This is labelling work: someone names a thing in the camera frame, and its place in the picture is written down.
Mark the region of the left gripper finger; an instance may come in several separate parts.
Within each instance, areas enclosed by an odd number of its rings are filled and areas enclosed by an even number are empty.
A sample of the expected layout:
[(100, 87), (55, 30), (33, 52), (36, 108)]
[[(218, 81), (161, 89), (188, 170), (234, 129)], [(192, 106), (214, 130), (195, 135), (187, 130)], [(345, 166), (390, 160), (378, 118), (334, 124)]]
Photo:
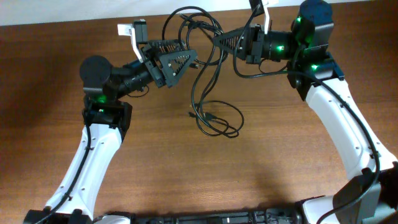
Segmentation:
[(185, 50), (185, 42), (181, 44), (178, 39), (150, 40), (147, 45), (146, 54), (167, 54)]
[(195, 50), (181, 50), (161, 54), (159, 61), (165, 84), (172, 87), (178, 83), (190, 64), (197, 58)]

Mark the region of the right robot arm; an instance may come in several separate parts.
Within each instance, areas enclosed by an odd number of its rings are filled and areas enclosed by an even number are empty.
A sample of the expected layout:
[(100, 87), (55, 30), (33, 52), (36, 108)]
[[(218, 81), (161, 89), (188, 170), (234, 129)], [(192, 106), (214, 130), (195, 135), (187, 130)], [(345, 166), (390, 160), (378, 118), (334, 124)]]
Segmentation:
[(286, 61), (291, 87), (320, 118), (338, 150), (348, 183), (332, 196), (299, 201), (295, 221), (390, 222), (397, 216), (397, 158), (368, 125), (327, 50), (333, 28), (327, 2), (304, 1), (289, 32), (274, 31), (268, 22), (248, 21), (213, 41), (235, 60), (249, 64)]

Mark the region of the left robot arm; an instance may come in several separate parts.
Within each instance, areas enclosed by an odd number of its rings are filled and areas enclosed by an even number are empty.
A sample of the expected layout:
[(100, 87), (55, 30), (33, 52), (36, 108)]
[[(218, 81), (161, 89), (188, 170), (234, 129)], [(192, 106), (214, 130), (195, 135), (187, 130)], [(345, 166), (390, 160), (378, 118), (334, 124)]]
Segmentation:
[(42, 210), (29, 210), (24, 223), (92, 223), (95, 203), (108, 166), (131, 123), (132, 106), (121, 98), (151, 82), (172, 87), (197, 58), (181, 40), (149, 40), (147, 23), (118, 24), (137, 60), (115, 67), (100, 55), (80, 65), (84, 128), (76, 154), (58, 189)]

